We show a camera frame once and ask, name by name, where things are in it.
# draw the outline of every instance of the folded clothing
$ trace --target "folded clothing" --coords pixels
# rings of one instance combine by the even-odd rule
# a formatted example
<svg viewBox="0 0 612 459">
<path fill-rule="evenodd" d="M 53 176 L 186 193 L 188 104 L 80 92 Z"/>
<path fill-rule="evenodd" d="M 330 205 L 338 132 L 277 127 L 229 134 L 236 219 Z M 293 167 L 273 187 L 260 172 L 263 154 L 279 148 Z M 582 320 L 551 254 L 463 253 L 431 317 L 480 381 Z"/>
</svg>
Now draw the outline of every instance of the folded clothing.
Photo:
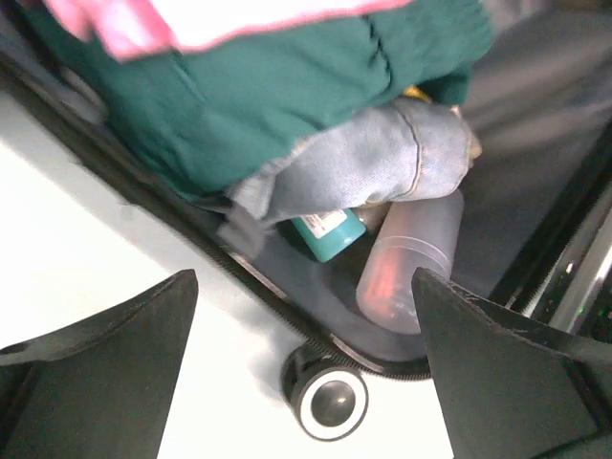
<svg viewBox="0 0 612 459">
<path fill-rule="evenodd" d="M 264 227 L 366 203 L 440 198 L 467 174 L 475 142 L 447 107 L 397 98 L 304 140 L 229 195 Z"/>
<path fill-rule="evenodd" d="M 171 49 L 203 51 L 231 38 L 404 6 L 410 0 L 44 0 L 81 40 L 95 32 L 117 60 Z"/>
<path fill-rule="evenodd" d="M 231 40 L 208 52 L 119 64 L 42 8 L 26 11 L 60 61 L 106 104 L 108 124 L 190 200 L 225 190 L 301 139 L 421 85 L 460 104 L 490 47 L 480 0 L 414 0 L 392 11 Z"/>
</svg>

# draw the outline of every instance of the pink fabric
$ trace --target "pink fabric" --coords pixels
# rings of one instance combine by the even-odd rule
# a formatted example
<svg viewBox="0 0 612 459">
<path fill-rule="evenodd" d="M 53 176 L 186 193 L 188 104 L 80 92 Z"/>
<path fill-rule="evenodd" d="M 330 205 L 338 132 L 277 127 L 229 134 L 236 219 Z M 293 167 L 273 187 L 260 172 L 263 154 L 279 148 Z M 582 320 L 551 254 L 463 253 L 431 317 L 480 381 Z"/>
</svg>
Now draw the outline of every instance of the pink fabric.
<svg viewBox="0 0 612 459">
<path fill-rule="evenodd" d="M 44 0 L 64 29 L 128 60 L 203 51 L 236 36 L 402 7 L 411 0 Z"/>
</svg>

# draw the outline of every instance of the bottle label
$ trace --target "bottle label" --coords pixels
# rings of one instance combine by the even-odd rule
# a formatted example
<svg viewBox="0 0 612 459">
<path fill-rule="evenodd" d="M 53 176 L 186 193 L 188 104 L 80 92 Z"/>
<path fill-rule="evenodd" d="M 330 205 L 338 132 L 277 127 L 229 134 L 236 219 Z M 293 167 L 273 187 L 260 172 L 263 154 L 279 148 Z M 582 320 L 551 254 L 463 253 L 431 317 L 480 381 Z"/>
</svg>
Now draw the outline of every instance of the bottle label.
<svg viewBox="0 0 612 459">
<path fill-rule="evenodd" d="M 306 215 L 300 218 L 313 236 L 316 239 L 320 239 L 339 227 L 340 224 L 346 221 L 348 215 L 346 215 L 344 210 L 337 210 L 334 212 L 320 213 L 318 215 Z"/>
</svg>

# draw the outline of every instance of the yellow item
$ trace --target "yellow item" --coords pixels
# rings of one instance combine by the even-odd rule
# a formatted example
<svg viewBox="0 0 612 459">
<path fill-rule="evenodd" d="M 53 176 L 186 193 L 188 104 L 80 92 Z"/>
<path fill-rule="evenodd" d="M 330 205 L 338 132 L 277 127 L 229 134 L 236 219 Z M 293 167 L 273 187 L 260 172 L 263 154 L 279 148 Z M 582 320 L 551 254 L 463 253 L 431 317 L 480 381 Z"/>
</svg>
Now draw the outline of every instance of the yellow item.
<svg viewBox="0 0 612 459">
<path fill-rule="evenodd" d="M 408 89 L 406 89 L 404 91 L 404 96 L 407 98 L 419 98 L 427 103 L 431 103 L 431 98 L 416 86 L 410 86 Z"/>
</svg>

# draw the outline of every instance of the translucent bottle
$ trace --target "translucent bottle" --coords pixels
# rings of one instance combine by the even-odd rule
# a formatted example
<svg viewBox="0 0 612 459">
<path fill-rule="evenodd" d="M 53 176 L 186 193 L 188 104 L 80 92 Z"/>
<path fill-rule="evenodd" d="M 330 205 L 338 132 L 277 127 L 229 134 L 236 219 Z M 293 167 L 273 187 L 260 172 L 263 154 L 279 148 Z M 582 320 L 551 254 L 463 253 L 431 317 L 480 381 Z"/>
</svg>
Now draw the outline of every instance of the translucent bottle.
<svg viewBox="0 0 612 459">
<path fill-rule="evenodd" d="M 421 332 L 412 276 L 421 267 L 450 278 L 463 205 L 455 191 L 391 206 L 357 287 L 358 305 L 368 319 L 396 333 Z"/>
<path fill-rule="evenodd" d="M 376 234 L 383 225 L 386 214 L 389 213 L 390 208 L 391 203 L 383 203 L 353 208 L 353 212 L 355 216 L 359 218 L 360 222 L 365 225 L 370 234 Z"/>
</svg>

